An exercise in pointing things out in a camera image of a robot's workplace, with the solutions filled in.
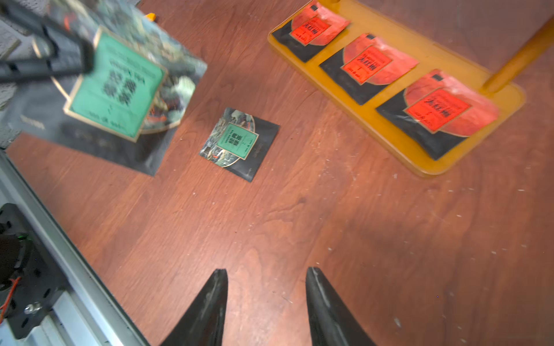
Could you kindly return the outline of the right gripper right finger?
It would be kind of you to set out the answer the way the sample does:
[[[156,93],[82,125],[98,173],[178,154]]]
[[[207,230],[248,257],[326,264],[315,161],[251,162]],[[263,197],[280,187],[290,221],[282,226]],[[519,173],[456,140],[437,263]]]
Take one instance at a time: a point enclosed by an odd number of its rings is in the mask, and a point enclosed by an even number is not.
[[[313,345],[375,345],[320,268],[307,269],[305,285]]]

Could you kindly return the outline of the green tea bag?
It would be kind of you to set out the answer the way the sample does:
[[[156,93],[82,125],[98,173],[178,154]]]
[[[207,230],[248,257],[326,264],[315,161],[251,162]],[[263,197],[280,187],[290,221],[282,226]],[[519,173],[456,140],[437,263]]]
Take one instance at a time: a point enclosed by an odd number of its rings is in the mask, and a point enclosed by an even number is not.
[[[52,1],[92,71],[17,86],[1,123],[153,176],[207,65],[128,1]]]
[[[277,124],[226,108],[199,156],[250,183],[279,130]]]

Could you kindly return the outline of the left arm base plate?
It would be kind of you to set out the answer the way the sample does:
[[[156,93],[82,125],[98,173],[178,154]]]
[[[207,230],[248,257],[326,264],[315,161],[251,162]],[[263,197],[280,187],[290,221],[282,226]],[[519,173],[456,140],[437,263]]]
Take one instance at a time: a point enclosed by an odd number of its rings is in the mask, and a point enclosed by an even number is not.
[[[16,340],[39,326],[69,283],[13,203],[1,207],[1,323]]]

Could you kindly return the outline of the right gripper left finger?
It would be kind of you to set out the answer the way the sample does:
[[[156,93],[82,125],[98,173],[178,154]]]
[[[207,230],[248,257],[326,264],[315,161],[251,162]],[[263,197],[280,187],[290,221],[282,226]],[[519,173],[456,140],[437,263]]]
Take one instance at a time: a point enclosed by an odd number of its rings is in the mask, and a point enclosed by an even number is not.
[[[222,345],[228,275],[216,269],[161,345]]]

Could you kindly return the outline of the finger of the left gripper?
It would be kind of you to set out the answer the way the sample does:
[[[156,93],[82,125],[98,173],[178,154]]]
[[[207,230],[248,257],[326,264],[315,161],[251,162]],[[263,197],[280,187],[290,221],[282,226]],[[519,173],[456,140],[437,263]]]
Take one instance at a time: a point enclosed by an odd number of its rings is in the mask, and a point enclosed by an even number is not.
[[[1,16],[29,30],[44,46],[37,58],[2,61],[1,83],[29,82],[92,71],[92,45],[50,18],[40,17],[15,1],[1,2]]]

